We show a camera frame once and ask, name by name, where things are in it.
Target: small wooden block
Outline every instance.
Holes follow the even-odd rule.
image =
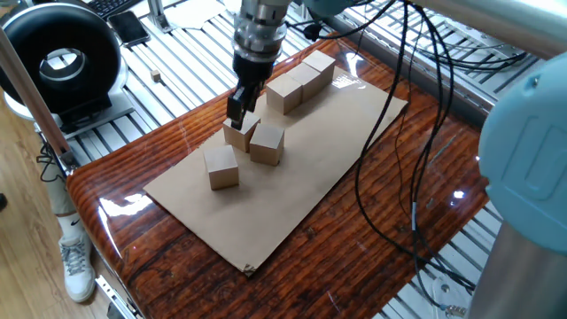
[[[239,184],[237,157],[231,145],[203,151],[211,190],[216,191]]]
[[[222,123],[224,140],[242,152],[249,152],[250,140],[252,139],[256,125],[260,123],[260,117],[254,113],[247,112],[240,130],[232,128],[230,122],[231,119],[226,119]]]
[[[324,87],[321,74],[305,63],[299,63],[287,73],[293,80],[299,82],[303,88],[301,102],[314,97]]]
[[[151,71],[151,79],[154,82],[159,82],[161,80],[161,73],[159,72],[159,70]]]
[[[309,54],[303,59],[303,63],[311,66],[315,71],[321,74],[321,83],[327,85],[333,81],[333,73],[335,72],[335,59],[317,50]]]
[[[284,129],[258,124],[250,141],[250,160],[277,166],[284,152]]]
[[[266,85],[268,105],[286,114],[301,104],[301,83],[288,74],[282,74]]]

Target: white sneaker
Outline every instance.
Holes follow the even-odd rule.
[[[65,287],[74,302],[87,300],[95,290],[95,270],[90,265],[90,242],[87,232],[75,238],[59,240],[59,250],[65,269]]]

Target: keyboard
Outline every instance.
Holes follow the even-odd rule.
[[[93,0],[87,5],[104,21],[109,16],[124,12],[142,0]]]

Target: glossy wooden tabletop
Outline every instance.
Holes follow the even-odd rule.
[[[276,67],[274,77],[312,50],[380,89],[393,70],[350,42],[327,41]],[[116,270],[146,318],[370,318],[415,274],[410,256],[388,245],[362,218],[351,168],[252,277],[232,267],[142,188],[195,150],[226,118],[228,93],[85,167],[67,185],[98,250]],[[396,97],[408,99],[403,82]],[[413,87],[399,139],[402,199],[433,125],[437,101]],[[394,153],[398,118],[374,144],[361,174],[362,201],[386,235],[411,245],[400,208]],[[440,249],[487,201],[476,160],[479,132],[449,116],[431,152],[419,202],[419,224]]]

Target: white pipe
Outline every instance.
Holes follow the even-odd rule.
[[[414,0],[538,57],[567,51],[565,0]]]

